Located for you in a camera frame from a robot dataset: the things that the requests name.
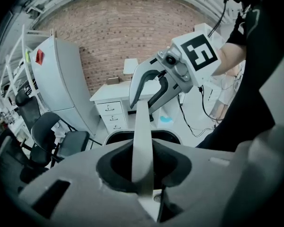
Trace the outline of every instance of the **white desk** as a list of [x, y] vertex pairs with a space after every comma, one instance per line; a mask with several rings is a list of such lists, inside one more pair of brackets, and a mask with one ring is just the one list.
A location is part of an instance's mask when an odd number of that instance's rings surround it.
[[[130, 81], [113, 85], [104, 84], [90, 98], [90, 101], [95, 102], [108, 133], [119, 129], [128, 129], [130, 84]], [[151, 98], [160, 88], [161, 85], [158, 81], [147, 81], [141, 92], [140, 99]]]

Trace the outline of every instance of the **red sticker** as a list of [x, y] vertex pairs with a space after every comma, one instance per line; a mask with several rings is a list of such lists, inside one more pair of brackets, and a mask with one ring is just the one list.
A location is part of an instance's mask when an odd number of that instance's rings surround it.
[[42, 65], [42, 61], [43, 61], [43, 52], [40, 49], [38, 49], [37, 55], [36, 55], [36, 62], [39, 65]]

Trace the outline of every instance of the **brick wall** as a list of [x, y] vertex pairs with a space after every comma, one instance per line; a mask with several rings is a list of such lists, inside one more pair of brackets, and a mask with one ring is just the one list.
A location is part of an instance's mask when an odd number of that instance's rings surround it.
[[84, 76], [93, 95], [109, 77], [124, 75], [126, 58], [139, 63], [170, 45], [173, 37], [192, 32], [206, 16], [182, 0], [75, 0], [36, 27], [53, 28], [61, 39], [80, 48]]

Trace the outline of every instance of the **blue object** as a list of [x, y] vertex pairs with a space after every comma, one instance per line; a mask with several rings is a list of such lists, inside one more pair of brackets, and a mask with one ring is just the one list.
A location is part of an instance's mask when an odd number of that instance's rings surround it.
[[172, 121], [172, 118], [165, 118], [164, 116], [161, 116], [160, 117], [160, 120], [163, 122], [163, 123], [169, 123]]

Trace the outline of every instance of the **black chair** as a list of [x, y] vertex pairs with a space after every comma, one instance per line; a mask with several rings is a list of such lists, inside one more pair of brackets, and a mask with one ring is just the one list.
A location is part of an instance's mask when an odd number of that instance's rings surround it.
[[18, 194], [46, 170], [27, 158], [9, 129], [0, 135], [0, 181], [7, 192]]
[[52, 155], [54, 160], [57, 162], [60, 162], [61, 160], [63, 160], [68, 156], [84, 151], [88, 143], [88, 140], [92, 140], [89, 138], [88, 132], [77, 131], [74, 127], [69, 125], [57, 114], [53, 112], [46, 112], [43, 115], [41, 115], [41, 117], [35, 122], [31, 130], [33, 140], [36, 142], [36, 144], [39, 147], [44, 149], [44, 147], [48, 143], [48, 134], [51, 132], [51, 128], [60, 120], [69, 127], [70, 131], [66, 133], [61, 144], [57, 145], [55, 152]]
[[[35, 96], [29, 97], [23, 89], [19, 90], [15, 98], [18, 112], [23, 118], [28, 130], [31, 131], [33, 125], [40, 118], [40, 110], [37, 98]], [[39, 166], [46, 166], [51, 162], [51, 155], [47, 152], [52, 152], [56, 146], [52, 142], [55, 140], [54, 132], [51, 131], [47, 136], [47, 143], [44, 143], [44, 151], [36, 144], [33, 145], [30, 153], [30, 159]]]

